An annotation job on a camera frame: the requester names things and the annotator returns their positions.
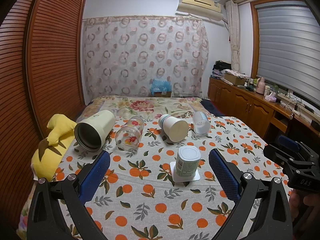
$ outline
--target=wooden window frame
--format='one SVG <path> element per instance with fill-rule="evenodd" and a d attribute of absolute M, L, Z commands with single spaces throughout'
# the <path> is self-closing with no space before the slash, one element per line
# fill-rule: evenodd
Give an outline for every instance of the wooden window frame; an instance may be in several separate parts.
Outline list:
<path fill-rule="evenodd" d="M 277 2 L 277 1 L 289 1 L 289 0 L 257 0 L 257 1 L 250 2 L 251 14 L 252 14 L 252 27 L 253 27 L 253 52 L 252 52 L 251 78 L 257 77 L 258 63 L 259 63 L 259 46 L 260 46 L 258 12 L 254 6 L 257 4 L 262 4 L 266 2 Z"/>

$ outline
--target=wooden desk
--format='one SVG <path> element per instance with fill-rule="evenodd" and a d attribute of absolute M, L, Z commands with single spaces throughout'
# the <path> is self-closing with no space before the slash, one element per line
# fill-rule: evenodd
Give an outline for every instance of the wooden desk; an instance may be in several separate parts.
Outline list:
<path fill-rule="evenodd" d="M 301 138 L 306 135 L 308 145 L 311 143 L 310 138 L 319 141 L 319 132 L 313 129 L 308 121 L 293 114 L 292 122 L 290 109 L 285 109 L 278 103 L 268 102 L 264 100 L 263 95 L 256 92 L 210 78 L 208 96 L 223 114 L 242 120 L 267 143 L 275 141 L 280 134 L 291 134 L 294 140 L 298 141 L 303 141 Z"/>

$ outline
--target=black bag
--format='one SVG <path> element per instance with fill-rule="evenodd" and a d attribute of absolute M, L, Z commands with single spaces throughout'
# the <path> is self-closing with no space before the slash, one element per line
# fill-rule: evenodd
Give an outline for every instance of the black bag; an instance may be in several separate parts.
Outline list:
<path fill-rule="evenodd" d="M 231 69 L 231 64 L 218 60 L 213 65 L 213 69 L 218 69 L 218 70 Z"/>

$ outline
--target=sheer curtain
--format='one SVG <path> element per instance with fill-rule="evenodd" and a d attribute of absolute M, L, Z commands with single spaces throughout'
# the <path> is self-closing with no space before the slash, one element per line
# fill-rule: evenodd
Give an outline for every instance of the sheer curtain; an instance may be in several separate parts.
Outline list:
<path fill-rule="evenodd" d="M 240 20 L 238 4 L 232 0 L 226 2 L 229 34 L 231 42 L 231 67 L 240 71 Z"/>
<path fill-rule="evenodd" d="M 85 22 L 84 69 L 91 99 L 146 97 L 153 79 L 176 96 L 201 96 L 209 43 L 201 19 L 126 16 Z"/>

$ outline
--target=blue gripper pad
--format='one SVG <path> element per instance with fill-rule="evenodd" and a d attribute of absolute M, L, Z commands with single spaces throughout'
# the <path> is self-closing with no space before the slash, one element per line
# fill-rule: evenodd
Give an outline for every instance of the blue gripper pad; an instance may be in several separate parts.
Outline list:
<path fill-rule="evenodd" d="M 227 167 L 227 162 L 222 160 L 220 156 L 217 149 L 211 150 L 209 153 L 209 165 L 217 177 L 224 193 L 227 195 L 227 198 L 234 201 L 236 204 L 240 199 L 239 183 Z"/>
<path fill-rule="evenodd" d="M 284 147 L 286 147 L 287 149 L 293 151 L 293 152 L 299 152 L 300 151 L 300 147 L 299 144 L 289 138 L 287 138 L 284 135 L 280 135 L 278 137 L 278 143 Z"/>
<path fill-rule="evenodd" d="M 100 158 L 94 161 L 94 166 L 81 184 L 79 199 L 83 205 L 92 200 L 109 166 L 110 154 L 107 151 L 103 151 Z"/>

